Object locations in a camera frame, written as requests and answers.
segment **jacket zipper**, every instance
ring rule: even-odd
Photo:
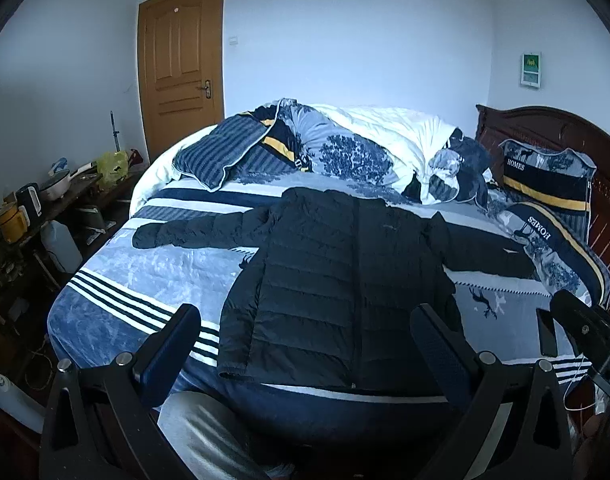
[[[363,295],[361,286],[361,272],[359,261],[359,207],[360,201],[354,198],[352,221],[352,281],[354,283],[354,320],[352,332],[354,336],[354,352],[352,354],[352,368],[350,372],[351,387],[356,388],[359,382],[359,369],[361,353],[363,352],[362,318]]]

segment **door panel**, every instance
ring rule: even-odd
[[[223,119],[222,30],[223,0],[139,6],[139,85],[150,160]]]

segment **kettle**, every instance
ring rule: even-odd
[[[35,227],[41,221],[42,206],[38,197],[38,184],[31,182],[25,184],[16,192],[16,202],[19,206],[25,206],[28,213],[29,226]]]

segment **white wall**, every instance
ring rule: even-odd
[[[491,12],[491,0],[225,0],[226,115],[285,96],[415,108],[473,135]]]
[[[0,200],[122,148],[146,153],[136,84],[136,0],[25,0],[0,34]]]
[[[542,52],[542,86],[520,86],[520,55]],[[586,0],[494,0],[488,104],[571,111],[610,134],[610,34]]]

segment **gray pants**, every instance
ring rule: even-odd
[[[268,480],[249,456],[249,434],[229,408],[197,392],[179,392],[160,410],[159,428],[199,480]]]

